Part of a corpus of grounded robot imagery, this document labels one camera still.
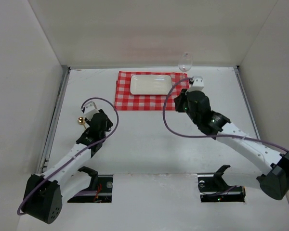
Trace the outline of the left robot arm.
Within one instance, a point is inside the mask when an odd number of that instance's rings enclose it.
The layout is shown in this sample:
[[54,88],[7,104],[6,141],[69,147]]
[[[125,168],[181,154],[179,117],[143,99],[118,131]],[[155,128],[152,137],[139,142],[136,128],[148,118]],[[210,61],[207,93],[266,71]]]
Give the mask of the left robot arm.
[[113,133],[114,125],[102,109],[86,114],[86,130],[73,148],[56,165],[42,174],[32,174],[27,183],[24,198],[17,214],[30,215],[46,224],[59,216],[64,202],[83,189],[93,189],[98,182],[98,172],[85,167]]

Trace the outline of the white rectangular plate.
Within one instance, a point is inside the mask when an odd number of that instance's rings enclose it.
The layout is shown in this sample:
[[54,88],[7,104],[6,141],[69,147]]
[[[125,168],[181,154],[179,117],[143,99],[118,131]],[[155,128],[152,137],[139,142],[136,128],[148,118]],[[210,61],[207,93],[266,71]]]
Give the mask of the white rectangular plate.
[[130,82],[132,95],[167,95],[172,88],[169,75],[133,75]]

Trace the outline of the clear wine glass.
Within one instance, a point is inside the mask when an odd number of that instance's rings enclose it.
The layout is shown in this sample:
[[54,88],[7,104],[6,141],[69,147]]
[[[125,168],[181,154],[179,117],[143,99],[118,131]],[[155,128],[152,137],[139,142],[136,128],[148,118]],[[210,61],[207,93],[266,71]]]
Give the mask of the clear wine glass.
[[184,52],[178,62],[178,68],[181,72],[187,72],[193,66],[193,55],[190,52]]

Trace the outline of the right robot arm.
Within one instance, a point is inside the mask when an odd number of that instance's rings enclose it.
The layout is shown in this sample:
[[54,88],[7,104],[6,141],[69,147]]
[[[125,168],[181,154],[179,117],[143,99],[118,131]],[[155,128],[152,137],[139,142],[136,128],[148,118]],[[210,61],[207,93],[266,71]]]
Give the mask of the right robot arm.
[[174,103],[175,110],[186,113],[206,137],[227,145],[252,162],[262,173],[257,181],[266,195],[283,199],[289,190],[289,151],[282,154],[273,150],[272,144],[251,138],[229,118],[213,111],[202,91],[183,89]]

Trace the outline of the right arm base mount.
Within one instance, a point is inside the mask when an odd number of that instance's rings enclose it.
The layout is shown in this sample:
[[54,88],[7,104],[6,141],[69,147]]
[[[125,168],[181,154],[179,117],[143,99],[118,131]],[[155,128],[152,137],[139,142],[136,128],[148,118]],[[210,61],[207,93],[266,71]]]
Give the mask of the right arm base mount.
[[198,190],[202,203],[245,202],[244,186],[229,186],[223,179],[230,165],[223,165],[217,171],[197,174]]

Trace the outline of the gold spoon black handle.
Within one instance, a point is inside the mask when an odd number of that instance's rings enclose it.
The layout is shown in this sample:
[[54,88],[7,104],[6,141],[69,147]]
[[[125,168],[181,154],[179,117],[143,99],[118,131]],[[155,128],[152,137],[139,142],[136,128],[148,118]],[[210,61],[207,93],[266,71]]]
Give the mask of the gold spoon black handle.
[[87,129],[87,127],[86,127],[86,118],[85,117],[79,117],[78,118],[78,124],[79,125],[81,125],[81,126],[83,126],[84,127],[84,129]]

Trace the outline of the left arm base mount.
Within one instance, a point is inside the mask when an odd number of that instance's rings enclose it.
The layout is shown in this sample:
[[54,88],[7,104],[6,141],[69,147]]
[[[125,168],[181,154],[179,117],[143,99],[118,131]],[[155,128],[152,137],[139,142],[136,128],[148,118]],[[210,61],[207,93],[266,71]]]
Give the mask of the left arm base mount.
[[78,191],[67,203],[111,203],[113,175],[99,175],[96,170],[81,167],[79,172],[91,177],[89,186]]

